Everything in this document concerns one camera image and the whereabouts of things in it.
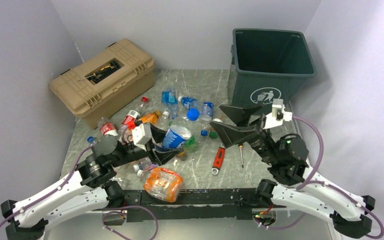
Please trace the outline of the crushed clear blue label bottle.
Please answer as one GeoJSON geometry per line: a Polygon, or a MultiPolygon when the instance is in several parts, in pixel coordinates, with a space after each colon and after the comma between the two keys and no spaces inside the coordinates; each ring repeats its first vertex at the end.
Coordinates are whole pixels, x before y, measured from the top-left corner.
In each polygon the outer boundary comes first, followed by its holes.
{"type": "Polygon", "coordinates": [[[158,165],[153,163],[148,157],[140,159],[137,163],[133,165],[133,170],[135,171],[136,175],[139,177],[142,172],[149,171],[158,165]]]}

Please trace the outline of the blue label pepsi bottle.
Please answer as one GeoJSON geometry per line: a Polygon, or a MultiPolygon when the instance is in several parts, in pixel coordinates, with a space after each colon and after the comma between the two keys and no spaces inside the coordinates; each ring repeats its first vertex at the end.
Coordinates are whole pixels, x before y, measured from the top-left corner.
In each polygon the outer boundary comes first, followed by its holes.
{"type": "Polygon", "coordinates": [[[162,147],[166,149],[181,148],[196,132],[199,117],[200,112],[195,108],[191,108],[185,114],[176,117],[169,126],[162,141],[162,147]]]}

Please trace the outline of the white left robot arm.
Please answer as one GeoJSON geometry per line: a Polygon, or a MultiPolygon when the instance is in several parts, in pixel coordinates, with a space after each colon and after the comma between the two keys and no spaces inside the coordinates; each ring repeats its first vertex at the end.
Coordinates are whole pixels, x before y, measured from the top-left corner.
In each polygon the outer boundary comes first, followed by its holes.
{"type": "Polygon", "coordinates": [[[139,142],[121,143],[113,135],[103,135],[88,146],[92,153],[75,162],[69,173],[39,193],[24,200],[6,200],[1,205],[9,240],[38,240],[47,230],[85,212],[98,209],[117,210],[125,203],[125,192],[113,180],[116,167],[143,158],[163,165],[183,152],[180,147],[163,148],[165,131],[143,124],[139,142]]]}

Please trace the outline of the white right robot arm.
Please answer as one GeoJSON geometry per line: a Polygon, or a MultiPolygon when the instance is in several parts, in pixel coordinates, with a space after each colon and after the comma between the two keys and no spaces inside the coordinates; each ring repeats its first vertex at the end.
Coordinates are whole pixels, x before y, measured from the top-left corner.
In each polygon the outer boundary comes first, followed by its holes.
{"type": "Polygon", "coordinates": [[[222,104],[220,110],[232,124],[213,119],[210,126],[224,147],[249,144],[272,175],[271,180],[259,182],[251,204],[298,210],[332,224],[337,232],[353,239],[371,236],[376,203],[372,196],[353,194],[323,177],[318,165],[308,163],[309,150],[299,134],[272,138],[271,129],[297,119],[282,101],[274,102],[270,113],[255,120],[251,116],[259,107],[222,104]]]}

